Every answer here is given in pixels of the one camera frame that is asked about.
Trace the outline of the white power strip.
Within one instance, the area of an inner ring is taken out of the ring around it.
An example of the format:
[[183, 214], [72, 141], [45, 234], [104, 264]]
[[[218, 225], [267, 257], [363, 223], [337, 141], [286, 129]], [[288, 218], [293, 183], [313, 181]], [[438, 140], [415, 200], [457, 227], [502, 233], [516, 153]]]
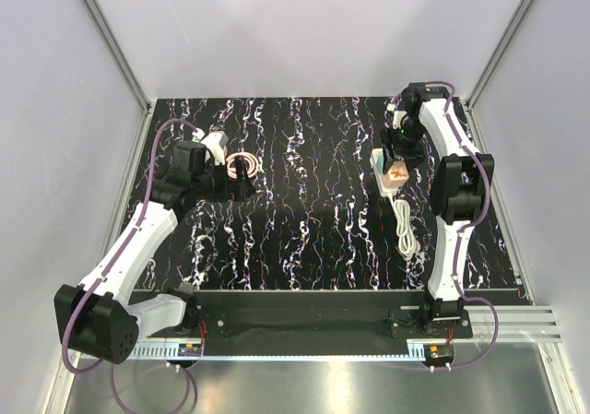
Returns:
[[371, 153], [371, 167], [375, 175], [379, 194], [393, 198], [409, 180], [407, 165], [402, 160], [395, 160], [384, 171], [384, 154], [381, 149], [374, 148]]

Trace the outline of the beige cube adapter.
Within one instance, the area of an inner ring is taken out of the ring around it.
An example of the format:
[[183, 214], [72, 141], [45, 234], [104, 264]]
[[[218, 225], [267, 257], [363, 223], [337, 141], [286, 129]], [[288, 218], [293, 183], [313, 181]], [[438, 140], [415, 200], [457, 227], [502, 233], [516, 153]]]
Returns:
[[386, 189], [399, 189], [405, 185], [408, 179], [409, 172], [406, 163], [396, 160], [383, 176], [383, 185]]

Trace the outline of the light blue plug adapter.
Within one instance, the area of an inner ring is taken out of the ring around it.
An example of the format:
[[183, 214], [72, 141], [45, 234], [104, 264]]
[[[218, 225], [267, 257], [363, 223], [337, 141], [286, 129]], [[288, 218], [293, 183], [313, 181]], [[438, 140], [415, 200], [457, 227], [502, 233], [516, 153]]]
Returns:
[[383, 155], [379, 155], [375, 158], [374, 170], [378, 175], [384, 174], [384, 156]]

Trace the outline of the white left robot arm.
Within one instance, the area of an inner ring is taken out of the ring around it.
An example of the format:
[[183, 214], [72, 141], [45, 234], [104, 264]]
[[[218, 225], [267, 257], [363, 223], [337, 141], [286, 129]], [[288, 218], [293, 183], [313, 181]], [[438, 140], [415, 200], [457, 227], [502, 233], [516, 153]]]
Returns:
[[227, 152], [224, 133], [179, 141], [170, 159], [150, 168], [147, 195], [112, 248], [78, 285], [62, 285], [53, 302], [66, 359], [71, 350], [120, 364], [136, 343], [170, 328], [187, 337], [202, 324], [195, 296], [160, 291], [131, 303], [135, 285], [161, 244], [198, 203], [240, 202], [255, 194], [261, 162]]

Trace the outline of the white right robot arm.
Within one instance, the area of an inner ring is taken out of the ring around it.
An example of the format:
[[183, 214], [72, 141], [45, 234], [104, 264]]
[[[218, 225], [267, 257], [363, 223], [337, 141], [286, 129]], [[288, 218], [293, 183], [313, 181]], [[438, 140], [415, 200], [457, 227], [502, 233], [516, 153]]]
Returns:
[[429, 192], [437, 222], [434, 265], [411, 325], [428, 337], [448, 337], [466, 320], [463, 288], [466, 254], [473, 230], [490, 208], [495, 160], [471, 142], [454, 110], [454, 86], [429, 81], [408, 84], [386, 110], [392, 124], [380, 132], [382, 146], [372, 152], [381, 196], [401, 187], [399, 169], [411, 171], [427, 156], [429, 138], [439, 157]]

